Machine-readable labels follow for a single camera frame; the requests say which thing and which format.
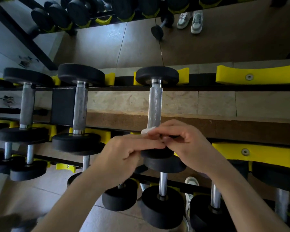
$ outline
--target white wipe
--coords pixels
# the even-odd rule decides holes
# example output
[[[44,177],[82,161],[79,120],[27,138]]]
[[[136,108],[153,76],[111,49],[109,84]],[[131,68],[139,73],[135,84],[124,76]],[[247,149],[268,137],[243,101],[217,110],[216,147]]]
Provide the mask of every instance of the white wipe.
[[[146,134],[146,133],[148,133],[148,131],[150,131],[150,130],[152,130],[152,129],[154,129],[155,127],[152,127],[152,128],[148,128],[148,129],[143,129],[142,131],[141,131],[141,134]]]

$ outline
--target white wall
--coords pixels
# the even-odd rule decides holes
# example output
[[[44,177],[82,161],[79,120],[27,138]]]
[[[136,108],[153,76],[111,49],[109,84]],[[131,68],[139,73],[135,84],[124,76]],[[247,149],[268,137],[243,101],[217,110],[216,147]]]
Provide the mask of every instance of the white wall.
[[[35,0],[41,5],[46,0]],[[14,0],[3,2],[0,4],[11,17],[28,32],[35,26],[34,21],[31,18],[31,9],[26,7],[21,2]],[[52,50],[54,42],[57,42],[58,46],[61,42],[63,33],[49,33],[37,36],[34,42],[44,51],[46,55],[52,52],[52,59],[54,52]],[[18,64],[21,62],[21,58],[31,57],[36,58],[1,22],[0,22],[0,73],[3,72],[6,67],[20,67]],[[43,64],[33,60],[29,64],[28,69],[42,71]]]

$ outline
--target forearm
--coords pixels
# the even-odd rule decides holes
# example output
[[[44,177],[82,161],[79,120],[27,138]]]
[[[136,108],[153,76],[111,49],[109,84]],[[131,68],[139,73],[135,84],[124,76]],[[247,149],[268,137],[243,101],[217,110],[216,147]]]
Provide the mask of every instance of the forearm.
[[[99,174],[88,168],[78,176],[33,232],[78,232],[93,205],[106,190]]]
[[[222,194],[238,232],[290,231],[227,160],[220,160],[208,175]]]

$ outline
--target screw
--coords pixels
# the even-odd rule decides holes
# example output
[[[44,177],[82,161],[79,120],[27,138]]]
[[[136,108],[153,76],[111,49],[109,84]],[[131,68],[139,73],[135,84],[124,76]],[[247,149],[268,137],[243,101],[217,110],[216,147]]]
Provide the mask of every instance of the screw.
[[[243,156],[249,156],[249,155],[250,155],[249,150],[246,149],[246,148],[242,149],[242,155],[243,155]]]
[[[253,80],[254,79],[254,75],[253,74],[247,74],[246,75],[246,80]]]

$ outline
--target human hand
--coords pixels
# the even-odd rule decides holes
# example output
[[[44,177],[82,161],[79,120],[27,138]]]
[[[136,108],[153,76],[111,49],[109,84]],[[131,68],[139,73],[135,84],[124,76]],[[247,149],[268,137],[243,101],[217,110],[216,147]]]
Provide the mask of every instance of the human hand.
[[[225,158],[209,143],[194,126],[178,120],[169,120],[147,133],[153,138],[162,135],[162,141],[188,167],[209,174]]]
[[[151,140],[148,135],[123,135],[113,137],[96,157],[92,169],[105,184],[105,190],[123,183],[137,167],[141,151],[163,149],[161,140]]]

